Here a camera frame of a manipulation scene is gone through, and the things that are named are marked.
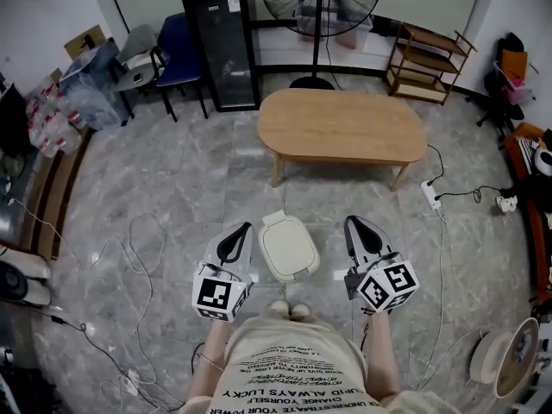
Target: fan base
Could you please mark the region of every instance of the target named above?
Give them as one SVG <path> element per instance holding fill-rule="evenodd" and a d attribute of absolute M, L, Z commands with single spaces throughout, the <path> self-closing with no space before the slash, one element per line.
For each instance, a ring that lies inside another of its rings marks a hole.
<path fill-rule="evenodd" d="M 334 86 L 332 86 L 331 83 L 319 77 L 298 78 L 292 83 L 292 85 L 290 85 L 290 87 L 294 89 L 301 88 L 301 89 L 325 89 L 328 91 L 334 90 Z"/>

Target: oval coffee table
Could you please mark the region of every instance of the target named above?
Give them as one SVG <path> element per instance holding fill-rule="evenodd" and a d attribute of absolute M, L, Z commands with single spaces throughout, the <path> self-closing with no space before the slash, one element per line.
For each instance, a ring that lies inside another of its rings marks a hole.
<path fill-rule="evenodd" d="M 260 106 L 257 130 L 274 154 L 273 187 L 281 160 L 312 160 L 400 166 L 395 191 L 427 147 L 405 101 L 357 91 L 276 91 Z"/>

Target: person's right arm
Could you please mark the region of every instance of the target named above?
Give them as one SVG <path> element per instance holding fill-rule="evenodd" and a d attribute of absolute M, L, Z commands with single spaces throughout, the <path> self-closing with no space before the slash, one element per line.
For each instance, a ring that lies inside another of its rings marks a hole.
<path fill-rule="evenodd" d="M 387 313 L 368 316 L 368 377 L 366 392 L 381 402 L 400 392 L 400 374 L 393 353 L 391 327 Z"/>

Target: person's left arm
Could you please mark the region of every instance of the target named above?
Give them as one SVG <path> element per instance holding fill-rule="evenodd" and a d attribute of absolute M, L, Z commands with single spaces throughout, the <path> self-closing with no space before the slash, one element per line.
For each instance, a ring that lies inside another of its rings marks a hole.
<path fill-rule="evenodd" d="M 186 400 L 198 396 L 213 396 L 218 380 L 223 375 L 218 368 L 224 369 L 225 367 L 224 350 L 231 334 L 230 323 L 213 322 L 202 353 L 208 361 L 203 357 L 199 358 L 198 369 L 191 378 L 190 391 L 188 391 Z"/>

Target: beige t-shirt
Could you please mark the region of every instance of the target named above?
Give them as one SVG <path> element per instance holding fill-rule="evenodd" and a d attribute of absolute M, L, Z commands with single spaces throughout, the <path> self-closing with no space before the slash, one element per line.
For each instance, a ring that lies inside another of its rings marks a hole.
<path fill-rule="evenodd" d="M 375 401 L 361 351 L 325 323 L 249 319 L 225 359 L 215 395 L 189 400 L 180 414 L 457 414 L 432 393 Z"/>

